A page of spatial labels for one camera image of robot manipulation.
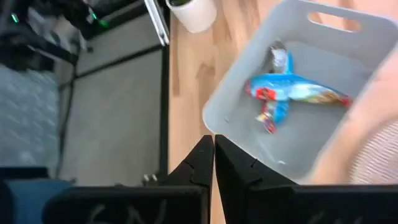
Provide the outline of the black aluminium table frame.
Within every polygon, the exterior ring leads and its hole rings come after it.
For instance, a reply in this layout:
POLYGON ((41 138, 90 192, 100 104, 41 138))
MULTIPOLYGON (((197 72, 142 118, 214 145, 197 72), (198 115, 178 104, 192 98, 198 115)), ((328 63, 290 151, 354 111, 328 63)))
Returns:
POLYGON ((160 136, 158 181, 164 180, 169 171, 169 68, 170 47, 162 48, 162 75, 160 92, 160 136))

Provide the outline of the grey textured floor mat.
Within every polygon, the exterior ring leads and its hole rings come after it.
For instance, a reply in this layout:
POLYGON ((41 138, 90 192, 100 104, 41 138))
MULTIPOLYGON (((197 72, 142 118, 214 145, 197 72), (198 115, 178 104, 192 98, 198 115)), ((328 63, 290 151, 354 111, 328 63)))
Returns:
POLYGON ((53 73, 0 66, 0 166, 57 165, 58 103, 53 73))

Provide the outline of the grey plastic bin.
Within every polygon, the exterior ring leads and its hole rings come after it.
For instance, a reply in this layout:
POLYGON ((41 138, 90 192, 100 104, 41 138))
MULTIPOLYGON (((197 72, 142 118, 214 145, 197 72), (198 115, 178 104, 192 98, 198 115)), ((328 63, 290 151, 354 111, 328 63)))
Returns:
POLYGON ((292 102, 274 134, 256 121, 261 102, 244 86, 265 73, 267 50, 281 40, 298 75, 357 97, 398 44, 398 22, 304 0, 276 5, 203 109, 203 121, 278 173, 303 182, 345 115, 341 106, 292 102))

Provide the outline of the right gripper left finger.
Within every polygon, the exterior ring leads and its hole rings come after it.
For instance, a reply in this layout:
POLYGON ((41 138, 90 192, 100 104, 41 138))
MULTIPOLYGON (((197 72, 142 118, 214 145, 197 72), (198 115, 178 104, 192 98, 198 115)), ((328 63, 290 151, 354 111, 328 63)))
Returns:
POLYGON ((214 152, 205 135, 156 183, 66 189, 45 204, 43 224, 209 224, 214 152))

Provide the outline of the blue seat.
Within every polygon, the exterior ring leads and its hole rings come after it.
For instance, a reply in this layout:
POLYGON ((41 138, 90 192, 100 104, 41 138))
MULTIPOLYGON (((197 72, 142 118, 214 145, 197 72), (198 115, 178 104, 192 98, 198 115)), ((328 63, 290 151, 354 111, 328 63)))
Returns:
POLYGON ((47 201, 72 186, 66 180, 0 179, 0 224, 43 224, 47 201))

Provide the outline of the black equipment with green lights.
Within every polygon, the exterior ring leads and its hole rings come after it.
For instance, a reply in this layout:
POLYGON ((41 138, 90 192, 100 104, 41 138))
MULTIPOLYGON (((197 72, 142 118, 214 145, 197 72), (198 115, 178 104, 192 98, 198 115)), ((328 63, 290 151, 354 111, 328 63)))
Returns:
POLYGON ((0 65, 17 71, 46 70, 55 59, 75 65, 78 55, 52 27, 59 16, 78 31, 80 45, 108 26, 85 0, 0 0, 0 65))

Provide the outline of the white pot with plant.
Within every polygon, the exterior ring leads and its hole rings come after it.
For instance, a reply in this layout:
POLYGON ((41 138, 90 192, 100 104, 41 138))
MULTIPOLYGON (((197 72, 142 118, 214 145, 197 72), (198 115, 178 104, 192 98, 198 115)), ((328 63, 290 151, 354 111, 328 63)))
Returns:
POLYGON ((191 33, 209 29, 217 16, 214 0, 165 0, 176 18, 191 33))

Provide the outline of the blue red wrapper granola bar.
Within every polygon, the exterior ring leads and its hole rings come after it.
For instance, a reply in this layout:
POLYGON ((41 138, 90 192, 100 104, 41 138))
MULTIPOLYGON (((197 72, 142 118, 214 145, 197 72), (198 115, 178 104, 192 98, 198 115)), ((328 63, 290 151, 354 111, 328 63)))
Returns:
POLYGON ((246 82, 246 91, 266 101, 352 104, 348 95, 296 74, 267 73, 252 77, 246 82))
MULTIPOLYGON (((275 41, 269 47, 269 53, 272 60, 271 73, 293 73, 292 54, 282 42, 275 41)), ((261 114, 256 119, 264 125, 268 133, 273 134, 276 131, 276 126, 283 122, 287 116, 288 108, 289 103, 287 101, 264 100, 261 114)))

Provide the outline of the round woven mat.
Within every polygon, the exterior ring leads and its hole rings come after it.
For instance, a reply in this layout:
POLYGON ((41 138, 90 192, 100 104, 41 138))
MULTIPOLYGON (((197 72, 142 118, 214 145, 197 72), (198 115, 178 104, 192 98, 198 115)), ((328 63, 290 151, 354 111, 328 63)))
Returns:
POLYGON ((398 184, 398 119, 372 132, 349 169, 352 184, 398 184))

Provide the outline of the silver aluminium rail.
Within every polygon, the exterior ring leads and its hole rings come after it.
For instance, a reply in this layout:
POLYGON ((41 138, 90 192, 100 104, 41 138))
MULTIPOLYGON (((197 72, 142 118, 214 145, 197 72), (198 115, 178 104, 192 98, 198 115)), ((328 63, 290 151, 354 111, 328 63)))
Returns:
POLYGON ((162 46, 167 46, 170 43, 169 28, 163 15, 163 8, 159 6, 157 0, 144 0, 155 31, 158 35, 162 46))

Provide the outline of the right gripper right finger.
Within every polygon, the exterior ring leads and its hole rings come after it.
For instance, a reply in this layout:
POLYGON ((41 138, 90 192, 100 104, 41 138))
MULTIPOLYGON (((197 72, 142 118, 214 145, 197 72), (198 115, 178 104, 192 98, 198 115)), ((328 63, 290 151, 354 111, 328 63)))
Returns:
POLYGON ((215 137, 227 224, 398 224, 398 185, 299 185, 215 137))

